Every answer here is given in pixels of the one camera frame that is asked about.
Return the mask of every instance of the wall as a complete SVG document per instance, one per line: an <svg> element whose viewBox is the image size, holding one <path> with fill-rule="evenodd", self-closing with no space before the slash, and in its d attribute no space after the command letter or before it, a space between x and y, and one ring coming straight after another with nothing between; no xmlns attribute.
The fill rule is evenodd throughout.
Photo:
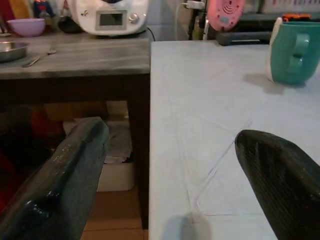
<svg viewBox="0 0 320 240"><path fill-rule="evenodd" d="M147 23L157 41L175 40L176 8L182 2L183 0L150 0ZM186 40L191 10L182 6L178 16L178 39Z"/></svg>

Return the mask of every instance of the grey marble countertop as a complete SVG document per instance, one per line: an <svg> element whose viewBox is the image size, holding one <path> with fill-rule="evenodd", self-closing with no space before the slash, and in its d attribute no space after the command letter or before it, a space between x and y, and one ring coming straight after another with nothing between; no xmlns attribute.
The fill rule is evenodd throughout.
<svg viewBox="0 0 320 240"><path fill-rule="evenodd" d="M27 57L0 63L0 80L150 73L150 40L146 33L134 38L106 39L81 34L52 33L32 38L0 38L29 43ZM35 65L21 66L45 54L51 44L57 53Z"/></svg>
<svg viewBox="0 0 320 240"><path fill-rule="evenodd" d="M320 164L320 69L303 87L270 82L267 45L152 43L150 240L276 240L234 146L255 129Z"/></svg>

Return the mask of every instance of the white box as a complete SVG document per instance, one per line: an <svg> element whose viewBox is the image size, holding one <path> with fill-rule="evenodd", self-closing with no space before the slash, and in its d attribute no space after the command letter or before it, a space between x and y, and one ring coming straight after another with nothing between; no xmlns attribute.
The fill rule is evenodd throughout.
<svg viewBox="0 0 320 240"><path fill-rule="evenodd" d="M318 0L265 0L264 14L273 13L317 13L320 11Z"/></svg>
<svg viewBox="0 0 320 240"><path fill-rule="evenodd" d="M135 185L133 162L104 164L97 192L128 191Z"/></svg>

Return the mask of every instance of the purple bowl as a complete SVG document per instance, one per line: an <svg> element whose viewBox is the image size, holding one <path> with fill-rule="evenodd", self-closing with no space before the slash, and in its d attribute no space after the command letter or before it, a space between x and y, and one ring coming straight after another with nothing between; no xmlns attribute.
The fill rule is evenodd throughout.
<svg viewBox="0 0 320 240"><path fill-rule="evenodd" d="M43 18L25 18L8 20L12 31L23 37L37 37L41 35L46 28L46 22Z"/></svg>

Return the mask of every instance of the armrest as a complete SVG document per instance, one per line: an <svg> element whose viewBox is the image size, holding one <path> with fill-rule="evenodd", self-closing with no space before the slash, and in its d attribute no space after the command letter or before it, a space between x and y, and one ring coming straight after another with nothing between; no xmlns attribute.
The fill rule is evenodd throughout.
<svg viewBox="0 0 320 240"><path fill-rule="evenodd" d="M279 240L320 239L320 167L294 143L243 130L239 163Z"/></svg>
<svg viewBox="0 0 320 240"><path fill-rule="evenodd" d="M106 156L108 127L92 117L18 190L0 218L0 239L79 240Z"/></svg>

